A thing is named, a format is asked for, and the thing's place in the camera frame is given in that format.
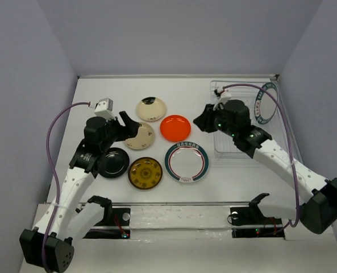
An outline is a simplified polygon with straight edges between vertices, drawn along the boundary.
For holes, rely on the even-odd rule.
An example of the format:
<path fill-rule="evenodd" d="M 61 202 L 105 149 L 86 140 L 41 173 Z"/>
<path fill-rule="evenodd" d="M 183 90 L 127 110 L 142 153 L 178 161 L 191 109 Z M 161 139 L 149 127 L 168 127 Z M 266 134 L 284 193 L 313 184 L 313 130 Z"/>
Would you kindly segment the white plate dark green rim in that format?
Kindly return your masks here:
<path fill-rule="evenodd" d="M 267 124 L 274 116 L 278 101 L 277 86 L 272 82 L 265 83 L 259 90 L 254 104 L 254 116 L 258 124 Z"/>

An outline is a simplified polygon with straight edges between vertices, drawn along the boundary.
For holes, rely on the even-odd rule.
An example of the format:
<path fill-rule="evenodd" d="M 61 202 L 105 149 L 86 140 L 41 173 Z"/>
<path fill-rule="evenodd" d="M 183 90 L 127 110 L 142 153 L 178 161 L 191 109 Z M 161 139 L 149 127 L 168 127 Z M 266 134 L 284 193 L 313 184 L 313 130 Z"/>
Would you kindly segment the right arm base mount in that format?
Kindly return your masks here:
<path fill-rule="evenodd" d="M 253 213 L 249 207 L 233 207 L 227 217 L 233 238 L 285 238 L 280 218 Z"/>

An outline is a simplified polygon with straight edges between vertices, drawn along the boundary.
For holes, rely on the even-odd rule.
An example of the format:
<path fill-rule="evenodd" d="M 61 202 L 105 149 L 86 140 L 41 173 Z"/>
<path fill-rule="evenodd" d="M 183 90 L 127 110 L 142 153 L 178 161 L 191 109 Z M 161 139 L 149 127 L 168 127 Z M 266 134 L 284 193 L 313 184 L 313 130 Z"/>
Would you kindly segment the brown yellow patterned plate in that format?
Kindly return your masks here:
<path fill-rule="evenodd" d="M 150 190 L 158 186 L 163 178 L 163 168 L 154 158 L 142 157 L 131 163 L 128 180 L 139 190 Z"/>

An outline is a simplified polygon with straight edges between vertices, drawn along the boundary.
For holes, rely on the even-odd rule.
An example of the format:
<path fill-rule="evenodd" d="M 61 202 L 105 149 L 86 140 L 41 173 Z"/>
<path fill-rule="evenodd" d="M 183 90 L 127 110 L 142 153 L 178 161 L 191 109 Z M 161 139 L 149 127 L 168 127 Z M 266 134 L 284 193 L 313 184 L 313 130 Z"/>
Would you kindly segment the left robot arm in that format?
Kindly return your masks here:
<path fill-rule="evenodd" d="M 100 114 L 89 118 L 84 137 L 69 163 L 63 183 L 57 183 L 56 196 L 31 230 L 22 231 L 19 242 L 28 264 L 46 272 L 65 272 L 74 257 L 74 246 L 97 223 L 105 225 L 112 218 L 112 202 L 92 196 L 76 212 L 82 196 L 96 179 L 105 156 L 115 142 L 138 134 L 139 123 L 125 111 L 119 117 Z"/>

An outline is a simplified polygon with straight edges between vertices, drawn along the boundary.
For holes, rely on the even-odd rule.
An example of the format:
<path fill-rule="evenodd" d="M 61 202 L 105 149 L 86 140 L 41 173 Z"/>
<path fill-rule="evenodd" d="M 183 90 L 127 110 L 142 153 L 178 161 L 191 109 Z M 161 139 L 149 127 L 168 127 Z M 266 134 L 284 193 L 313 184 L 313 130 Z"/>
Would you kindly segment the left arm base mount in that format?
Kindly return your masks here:
<path fill-rule="evenodd" d="M 130 239 L 130 208 L 113 208 L 111 217 L 95 224 L 83 239 Z"/>

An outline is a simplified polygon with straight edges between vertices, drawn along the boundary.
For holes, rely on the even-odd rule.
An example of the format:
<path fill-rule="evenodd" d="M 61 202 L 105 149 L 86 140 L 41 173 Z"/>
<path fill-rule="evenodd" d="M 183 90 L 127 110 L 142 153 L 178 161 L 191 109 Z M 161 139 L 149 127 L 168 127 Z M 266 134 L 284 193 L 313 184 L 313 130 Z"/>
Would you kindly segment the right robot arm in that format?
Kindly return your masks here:
<path fill-rule="evenodd" d="M 322 234 L 337 220 L 337 178 L 329 180 L 304 166 L 272 138 L 265 130 L 253 125 L 249 109 L 240 100 L 228 100 L 217 106 L 207 104 L 193 123 L 203 132 L 220 131 L 230 136 L 234 145 L 243 153 L 275 173 L 294 189 L 296 207 L 287 208 L 283 203 L 261 193 L 248 205 L 252 222 L 261 223 L 276 217 L 299 221 L 314 234 Z"/>

